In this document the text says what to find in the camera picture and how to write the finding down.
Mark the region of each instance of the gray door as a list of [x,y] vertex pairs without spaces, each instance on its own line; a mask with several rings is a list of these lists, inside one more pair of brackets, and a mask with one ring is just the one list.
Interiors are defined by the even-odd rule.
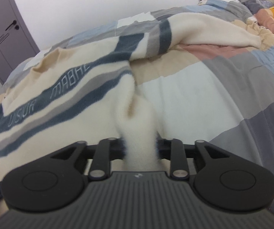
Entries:
[[0,82],[25,59],[39,52],[14,0],[0,0]]

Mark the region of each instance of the door handle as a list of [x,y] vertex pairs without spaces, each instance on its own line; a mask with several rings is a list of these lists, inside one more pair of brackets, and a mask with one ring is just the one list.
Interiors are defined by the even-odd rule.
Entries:
[[7,31],[12,25],[16,25],[16,23],[17,23],[17,21],[14,20],[14,21],[5,29],[5,31]]

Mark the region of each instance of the door frame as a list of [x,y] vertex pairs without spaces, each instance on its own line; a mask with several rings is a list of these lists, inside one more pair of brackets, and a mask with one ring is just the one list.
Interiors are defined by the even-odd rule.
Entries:
[[9,3],[12,7],[12,10],[13,10],[13,13],[14,15],[16,16],[16,19],[18,20],[19,24],[20,24],[20,27],[21,29],[23,30],[24,34],[26,35],[31,47],[33,48],[35,54],[38,54],[40,52],[38,46],[36,45],[34,39],[32,38],[23,18],[22,18],[22,15],[20,14],[17,6],[16,6],[16,3],[14,0],[9,0]]

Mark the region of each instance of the ridged surface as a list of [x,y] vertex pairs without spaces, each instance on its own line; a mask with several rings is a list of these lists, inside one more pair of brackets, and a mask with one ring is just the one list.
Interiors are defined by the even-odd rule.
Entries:
[[0,229],[274,229],[267,210],[247,215],[214,210],[201,202],[185,182],[164,172],[115,172],[92,182],[71,205],[46,214],[10,211]]

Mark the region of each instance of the dark blue stripe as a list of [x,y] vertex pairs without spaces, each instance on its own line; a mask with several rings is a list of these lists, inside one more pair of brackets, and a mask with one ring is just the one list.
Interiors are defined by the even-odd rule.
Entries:
[[[68,121],[68,120],[74,118],[75,116],[79,115],[83,110],[85,110],[90,105],[94,104],[95,102],[101,100],[108,91],[110,91],[112,88],[117,86],[117,84],[119,83],[119,80],[125,74],[131,74],[131,71],[130,70],[123,71],[115,79],[107,81],[106,83],[104,83],[99,88],[97,88],[97,89],[93,90],[92,92],[88,93],[87,95],[85,95],[80,101],[78,101],[71,108],[67,109],[66,111],[64,111],[60,114],[58,114],[57,116],[55,116],[54,118],[52,118],[48,122],[46,122],[42,125],[39,125],[39,126],[33,128],[33,129],[25,132],[16,141],[14,141],[13,143],[7,145],[4,149],[0,150],[0,157],[5,157],[8,154],[10,154],[11,152],[15,151],[16,149],[18,149],[20,147],[20,145],[22,143],[24,143],[26,140],[28,140],[30,137],[36,135],[40,131],[43,131],[43,130],[45,130],[49,127],[52,127],[54,125],[57,125],[59,123]],[[68,133],[70,133],[70,130],[74,130],[74,128],[68,128],[67,129]]]
[[168,20],[164,20],[159,24],[160,34],[159,34],[159,52],[158,54],[163,54],[167,52],[171,45],[172,32],[170,23]]
[[[65,95],[69,91],[71,91],[80,80],[94,67],[99,66],[101,64],[107,64],[112,62],[119,62],[129,60],[131,57],[132,52],[137,48],[139,42],[143,39],[144,34],[133,34],[127,36],[120,36],[117,46],[112,53],[97,59],[94,62],[88,63],[87,69],[84,69],[84,65],[68,69],[63,75],[55,82],[54,85],[49,87],[48,89],[44,90],[40,95],[31,99],[30,101],[26,102],[25,104],[19,106],[16,110],[10,113],[7,116],[4,116],[2,105],[0,104],[0,133],[10,130],[12,127],[21,124],[25,119],[29,116],[37,113],[44,108],[46,108],[52,101],[60,98],[61,96]],[[79,71],[77,75],[75,75],[75,83],[70,85],[67,84],[67,88],[64,91],[64,86],[61,87],[61,83],[64,77],[68,80],[68,73],[74,73],[77,69],[81,67],[83,71]]]

